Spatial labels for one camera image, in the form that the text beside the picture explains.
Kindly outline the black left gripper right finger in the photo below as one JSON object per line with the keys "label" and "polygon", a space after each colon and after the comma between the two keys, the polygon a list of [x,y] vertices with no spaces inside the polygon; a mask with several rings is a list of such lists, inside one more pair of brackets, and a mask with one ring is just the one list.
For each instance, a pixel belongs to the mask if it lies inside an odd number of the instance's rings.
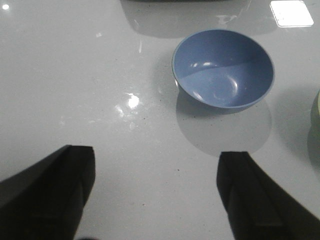
{"label": "black left gripper right finger", "polygon": [[236,240],[318,240],[320,221],[248,152],[220,154],[216,185]]}

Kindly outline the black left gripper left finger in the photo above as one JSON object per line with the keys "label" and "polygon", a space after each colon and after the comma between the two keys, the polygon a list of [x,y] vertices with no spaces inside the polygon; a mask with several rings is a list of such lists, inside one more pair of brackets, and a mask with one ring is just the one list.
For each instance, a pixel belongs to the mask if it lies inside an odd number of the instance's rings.
{"label": "black left gripper left finger", "polygon": [[0,183],[2,240],[72,240],[96,178],[93,147],[65,145]]}

